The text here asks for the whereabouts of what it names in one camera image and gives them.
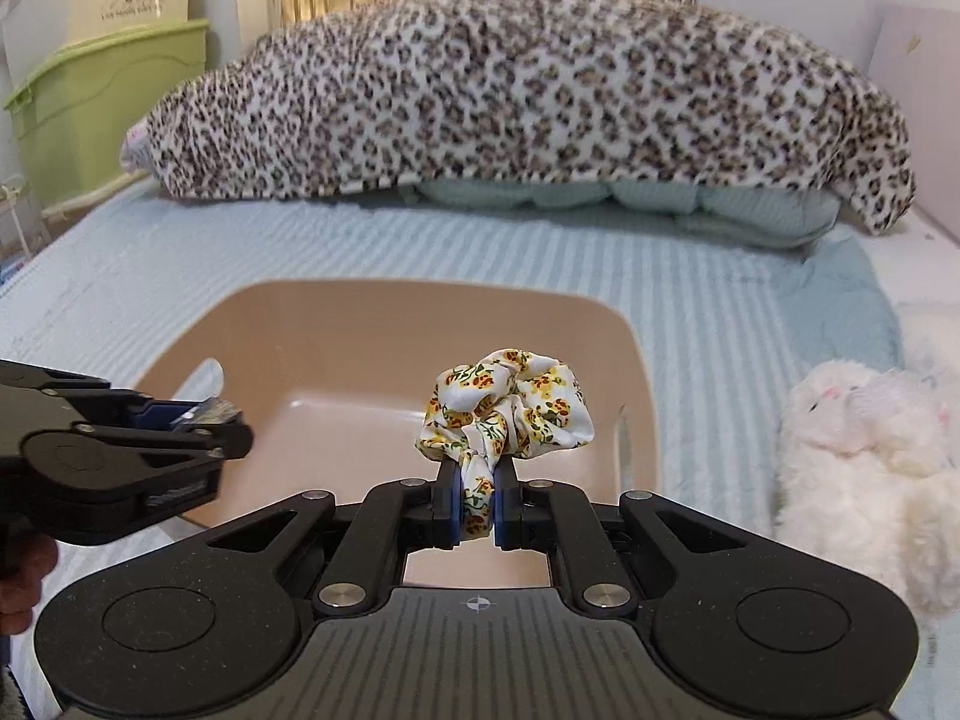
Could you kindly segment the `person's left hand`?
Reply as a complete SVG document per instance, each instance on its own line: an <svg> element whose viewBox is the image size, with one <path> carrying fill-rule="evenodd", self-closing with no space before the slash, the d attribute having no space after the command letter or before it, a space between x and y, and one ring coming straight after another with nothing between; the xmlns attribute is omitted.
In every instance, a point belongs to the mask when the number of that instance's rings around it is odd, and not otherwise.
<svg viewBox="0 0 960 720"><path fill-rule="evenodd" d="M2 559L2 634L29 629L43 596L44 578L59 562L59 546L46 535L18 536Z"/></svg>

